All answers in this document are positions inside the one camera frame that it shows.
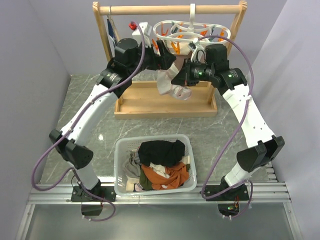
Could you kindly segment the white clip hanger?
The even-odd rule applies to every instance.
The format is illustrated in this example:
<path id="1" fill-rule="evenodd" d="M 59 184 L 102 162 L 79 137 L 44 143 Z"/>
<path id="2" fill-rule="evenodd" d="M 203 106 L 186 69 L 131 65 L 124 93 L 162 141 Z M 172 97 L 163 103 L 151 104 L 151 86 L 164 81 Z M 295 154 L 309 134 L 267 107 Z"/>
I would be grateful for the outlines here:
<path id="1" fill-rule="evenodd" d="M 195 38 L 207 37 L 200 41 L 201 46 L 209 44 L 227 44 L 224 39 L 231 37 L 231 31 L 220 24 L 195 22 L 196 5 L 190 4 L 189 21 L 163 20 L 153 26 L 153 33 L 157 40 L 174 55 L 188 55 L 191 51 L 189 43 Z"/>

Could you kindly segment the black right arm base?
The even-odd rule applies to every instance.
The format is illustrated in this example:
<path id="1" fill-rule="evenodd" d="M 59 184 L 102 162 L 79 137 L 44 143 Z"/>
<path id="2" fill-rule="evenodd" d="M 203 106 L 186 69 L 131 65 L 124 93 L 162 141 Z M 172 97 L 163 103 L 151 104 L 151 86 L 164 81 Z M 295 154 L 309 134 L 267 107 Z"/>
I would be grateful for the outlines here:
<path id="1" fill-rule="evenodd" d="M 243 214 L 251 205 L 253 186 L 248 190 L 246 184 L 229 187 L 227 184 L 206 185 L 200 192 L 207 202 L 218 202 L 217 208 L 223 218 L 234 219 Z"/>

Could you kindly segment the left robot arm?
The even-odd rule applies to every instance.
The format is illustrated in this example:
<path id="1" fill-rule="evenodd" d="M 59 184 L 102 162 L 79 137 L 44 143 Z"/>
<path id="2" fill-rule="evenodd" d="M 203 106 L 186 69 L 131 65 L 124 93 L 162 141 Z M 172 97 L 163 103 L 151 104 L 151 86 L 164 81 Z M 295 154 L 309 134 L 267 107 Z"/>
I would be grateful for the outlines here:
<path id="1" fill-rule="evenodd" d="M 144 70 L 168 70 L 175 62 L 176 56 L 162 40 L 157 40 L 156 44 L 158 52 L 133 38 L 121 39 L 114 57 L 98 76 L 75 116 L 61 130 L 54 129 L 49 134 L 56 151 L 75 170 L 84 187 L 83 195 L 89 201 L 100 197 L 101 182 L 91 164 L 94 153 L 86 147 L 88 137 L 103 113 L 132 85 L 136 74 Z"/>

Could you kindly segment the white underwear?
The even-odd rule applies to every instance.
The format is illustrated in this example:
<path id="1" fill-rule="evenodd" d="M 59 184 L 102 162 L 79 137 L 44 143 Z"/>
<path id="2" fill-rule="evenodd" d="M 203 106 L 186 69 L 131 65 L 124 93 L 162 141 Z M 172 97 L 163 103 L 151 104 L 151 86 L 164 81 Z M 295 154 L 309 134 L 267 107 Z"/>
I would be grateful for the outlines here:
<path id="1" fill-rule="evenodd" d="M 178 100 L 188 100 L 192 95 L 192 90 L 185 86 L 172 84 L 171 81 L 179 73 L 178 68 L 173 63 L 168 70 L 158 70 L 156 77 L 156 85 L 158 93 L 169 95 Z"/>

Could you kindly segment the pink beige underwear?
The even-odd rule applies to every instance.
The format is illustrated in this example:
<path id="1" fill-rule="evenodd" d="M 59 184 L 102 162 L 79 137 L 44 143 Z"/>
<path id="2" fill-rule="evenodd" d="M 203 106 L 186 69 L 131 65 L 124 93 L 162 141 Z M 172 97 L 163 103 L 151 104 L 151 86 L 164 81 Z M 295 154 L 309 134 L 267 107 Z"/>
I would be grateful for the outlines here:
<path id="1" fill-rule="evenodd" d="M 196 50 L 197 45 L 193 42 L 174 42 L 169 45 L 171 56 L 168 59 L 169 69 L 167 70 L 170 75 L 177 74 L 187 59 L 192 58 L 192 54 Z"/>

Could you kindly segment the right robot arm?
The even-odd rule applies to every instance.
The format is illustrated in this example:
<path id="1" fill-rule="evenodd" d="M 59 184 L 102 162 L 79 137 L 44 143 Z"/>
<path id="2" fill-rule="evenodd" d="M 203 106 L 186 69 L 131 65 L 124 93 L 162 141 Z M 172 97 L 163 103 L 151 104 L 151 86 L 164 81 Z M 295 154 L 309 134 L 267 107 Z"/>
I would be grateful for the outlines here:
<path id="1" fill-rule="evenodd" d="M 252 86 L 239 68 L 230 68 L 227 48 L 223 44 L 197 47 L 190 43 L 190 59 L 185 59 L 182 68 L 172 83 L 180 86 L 195 86 L 200 81 L 209 82 L 216 88 L 235 114 L 245 136 L 247 148 L 236 154 L 237 163 L 221 181 L 220 194 L 226 200 L 238 194 L 238 187 L 261 167 L 273 161 L 285 140 L 268 127 L 252 98 Z"/>

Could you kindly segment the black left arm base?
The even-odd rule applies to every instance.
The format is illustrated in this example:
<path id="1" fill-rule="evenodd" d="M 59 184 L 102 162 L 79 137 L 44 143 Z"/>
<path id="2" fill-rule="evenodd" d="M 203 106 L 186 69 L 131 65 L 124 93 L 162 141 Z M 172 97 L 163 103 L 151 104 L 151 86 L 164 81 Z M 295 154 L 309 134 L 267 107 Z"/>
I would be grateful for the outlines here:
<path id="1" fill-rule="evenodd" d="M 87 220 L 93 222 L 102 222 L 112 218 L 116 213 L 114 202 L 116 193 L 113 186 L 99 186 L 93 192 L 84 190 L 81 185 L 76 185 L 72 189 L 72 203 L 81 204 L 81 214 Z M 97 219 L 103 212 L 104 205 L 109 204 L 111 212 L 108 217 Z"/>

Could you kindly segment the black underwear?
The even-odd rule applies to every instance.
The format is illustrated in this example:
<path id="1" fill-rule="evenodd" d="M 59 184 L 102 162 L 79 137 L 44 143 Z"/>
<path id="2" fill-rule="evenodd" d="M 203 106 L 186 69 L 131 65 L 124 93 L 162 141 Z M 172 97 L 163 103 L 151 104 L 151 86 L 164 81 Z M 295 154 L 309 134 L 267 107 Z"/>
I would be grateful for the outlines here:
<path id="1" fill-rule="evenodd" d="M 151 164 L 173 167 L 185 156 L 186 146 L 180 140 L 152 140 L 142 142 L 138 148 L 140 163 L 149 167 Z"/>

